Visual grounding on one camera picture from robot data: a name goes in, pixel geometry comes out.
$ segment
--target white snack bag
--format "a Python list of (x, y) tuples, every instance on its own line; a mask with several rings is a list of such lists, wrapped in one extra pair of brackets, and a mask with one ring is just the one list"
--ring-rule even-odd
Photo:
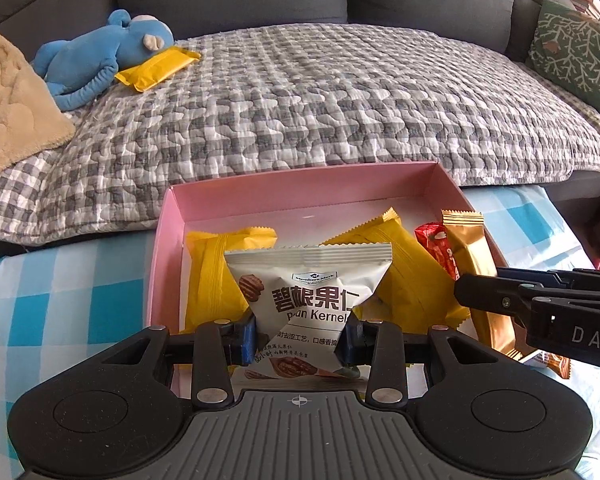
[(391, 265), (391, 244), (348, 244), (230, 251), (229, 270), (266, 342), (251, 378), (329, 375), (351, 309), (367, 300)]

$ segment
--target pecan illustration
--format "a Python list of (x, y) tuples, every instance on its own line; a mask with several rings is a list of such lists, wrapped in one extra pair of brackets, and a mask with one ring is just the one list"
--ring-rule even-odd
[(318, 371), (318, 368), (297, 357), (270, 357), (269, 360), (276, 373), (286, 379), (315, 375)]
[(241, 276), (240, 280), (238, 280), (238, 287), (240, 287), (242, 294), (250, 303), (258, 301), (260, 294), (264, 290), (262, 280), (253, 274)]
[(269, 377), (269, 376), (263, 375), (261, 373), (254, 372), (253, 370), (245, 370), (244, 376), (250, 380), (277, 379), (277, 377)]

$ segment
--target sofa armrest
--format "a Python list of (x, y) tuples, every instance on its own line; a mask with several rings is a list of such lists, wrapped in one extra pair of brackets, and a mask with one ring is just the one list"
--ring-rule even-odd
[(0, 34), (32, 59), (43, 43), (106, 24), (115, 0), (0, 0)]

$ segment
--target green throw pillow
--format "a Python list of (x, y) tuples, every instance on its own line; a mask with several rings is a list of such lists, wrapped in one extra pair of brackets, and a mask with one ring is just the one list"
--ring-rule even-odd
[(542, 77), (600, 112), (600, 22), (545, 0), (529, 58)]

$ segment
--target red snack packet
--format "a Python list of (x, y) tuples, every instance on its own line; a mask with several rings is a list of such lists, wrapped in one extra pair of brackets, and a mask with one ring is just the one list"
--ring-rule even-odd
[(442, 266), (448, 274), (457, 280), (460, 277), (454, 254), (446, 239), (445, 227), (438, 222), (424, 224), (415, 230), (416, 240)]

